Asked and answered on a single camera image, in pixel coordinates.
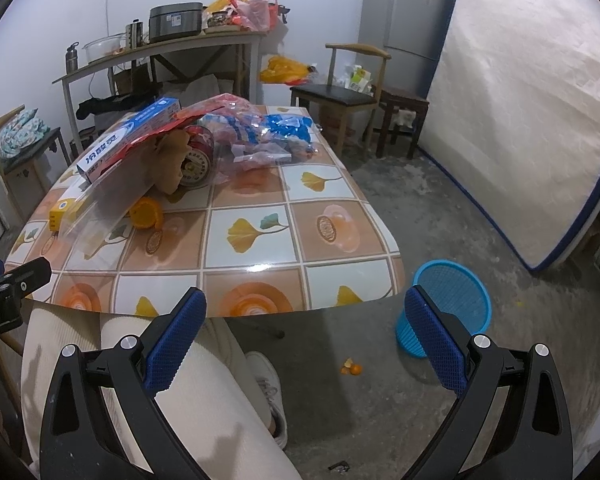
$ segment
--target water bottle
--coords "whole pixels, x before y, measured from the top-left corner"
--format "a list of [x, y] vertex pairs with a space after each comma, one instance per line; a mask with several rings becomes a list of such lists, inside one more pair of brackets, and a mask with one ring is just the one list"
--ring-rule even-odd
[[78, 51], [75, 49], [77, 46], [78, 42], [76, 41], [66, 50], [66, 55], [64, 56], [64, 63], [68, 74], [78, 70]]

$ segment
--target thermos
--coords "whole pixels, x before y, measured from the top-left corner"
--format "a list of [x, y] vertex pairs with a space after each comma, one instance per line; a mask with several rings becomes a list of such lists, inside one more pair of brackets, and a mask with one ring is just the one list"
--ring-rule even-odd
[[142, 22], [134, 20], [125, 27], [126, 32], [126, 47], [138, 48], [142, 46]]
[[68, 74], [78, 70], [78, 51], [75, 49], [77, 46], [78, 42], [76, 41], [66, 50], [66, 54], [64, 55], [64, 63]]

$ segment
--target rice cooker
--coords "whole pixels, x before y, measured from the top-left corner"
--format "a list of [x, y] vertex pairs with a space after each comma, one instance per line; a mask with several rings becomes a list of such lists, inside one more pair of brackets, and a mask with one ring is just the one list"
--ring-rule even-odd
[[154, 7], [149, 13], [149, 43], [195, 36], [202, 31], [202, 3]]

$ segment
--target fridge door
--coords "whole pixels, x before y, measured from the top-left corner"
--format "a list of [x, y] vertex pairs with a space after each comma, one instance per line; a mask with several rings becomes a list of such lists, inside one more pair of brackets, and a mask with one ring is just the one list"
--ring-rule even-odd
[[358, 43], [384, 47], [394, 0], [362, 0]]
[[426, 97], [438, 62], [393, 48], [387, 52], [392, 58], [384, 74], [384, 85]]
[[437, 60], [454, 0], [395, 0], [386, 46]]

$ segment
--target beige pants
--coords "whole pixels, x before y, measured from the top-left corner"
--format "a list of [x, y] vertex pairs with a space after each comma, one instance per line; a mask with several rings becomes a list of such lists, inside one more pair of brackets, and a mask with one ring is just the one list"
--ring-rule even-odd
[[[22, 360], [22, 414], [33, 460], [40, 453], [46, 393], [62, 347], [90, 351], [139, 335], [150, 320], [95, 314], [36, 302]], [[107, 407], [129, 460], [150, 470], [113, 390]], [[242, 349], [223, 319], [208, 319], [171, 387], [155, 397], [189, 453], [213, 480], [299, 480], [267, 427], [271, 412], [248, 369]]]

